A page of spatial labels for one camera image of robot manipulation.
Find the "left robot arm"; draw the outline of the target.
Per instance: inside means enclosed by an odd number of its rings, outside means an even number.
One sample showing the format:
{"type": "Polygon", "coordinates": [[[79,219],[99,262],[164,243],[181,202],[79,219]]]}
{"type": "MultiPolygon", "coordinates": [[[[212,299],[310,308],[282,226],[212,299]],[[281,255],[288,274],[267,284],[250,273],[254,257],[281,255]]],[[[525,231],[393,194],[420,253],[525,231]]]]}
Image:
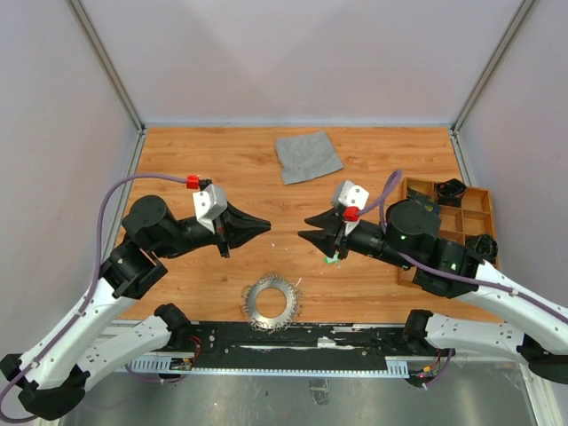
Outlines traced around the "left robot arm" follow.
{"type": "Polygon", "coordinates": [[[52,421],[72,411],[102,378],[154,350],[180,351],[191,337],[190,320],[174,304],[162,304],[133,329],[103,343],[97,338],[167,273],[163,258],[207,246],[222,257],[270,231],[269,221],[227,200],[196,193],[197,214],[174,218],[166,201],[147,195],[123,218],[125,235],[102,263],[89,288],[66,317],[36,346],[8,354],[1,372],[34,417],[52,421]]]}

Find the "green key tag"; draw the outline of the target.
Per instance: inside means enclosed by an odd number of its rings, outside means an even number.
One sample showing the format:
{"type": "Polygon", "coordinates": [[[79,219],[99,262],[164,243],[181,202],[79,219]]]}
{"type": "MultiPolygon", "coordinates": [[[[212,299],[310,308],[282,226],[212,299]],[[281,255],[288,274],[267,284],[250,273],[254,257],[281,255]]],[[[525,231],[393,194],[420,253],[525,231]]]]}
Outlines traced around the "green key tag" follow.
{"type": "Polygon", "coordinates": [[[324,257],[324,263],[325,264],[334,264],[336,266],[339,266],[341,263],[341,259],[339,258],[338,254],[335,253],[333,256],[325,256],[324,257]]]}

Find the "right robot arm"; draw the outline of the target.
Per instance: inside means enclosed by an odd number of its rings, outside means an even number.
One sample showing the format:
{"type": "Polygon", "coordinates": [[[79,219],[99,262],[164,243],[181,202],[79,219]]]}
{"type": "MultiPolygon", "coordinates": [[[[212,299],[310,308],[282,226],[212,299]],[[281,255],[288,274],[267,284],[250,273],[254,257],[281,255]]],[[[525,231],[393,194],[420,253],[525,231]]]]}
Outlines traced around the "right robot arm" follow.
{"type": "Polygon", "coordinates": [[[337,205],[306,218],[299,237],[326,256],[350,252],[415,269],[413,283],[439,297],[480,307],[500,324],[460,321],[413,310],[402,333],[404,348],[421,355],[429,348],[489,352],[528,366],[553,383],[567,382],[567,310],[500,272],[475,250],[440,236],[440,218],[419,202],[404,199],[382,211],[378,224],[350,221],[337,205]]]}

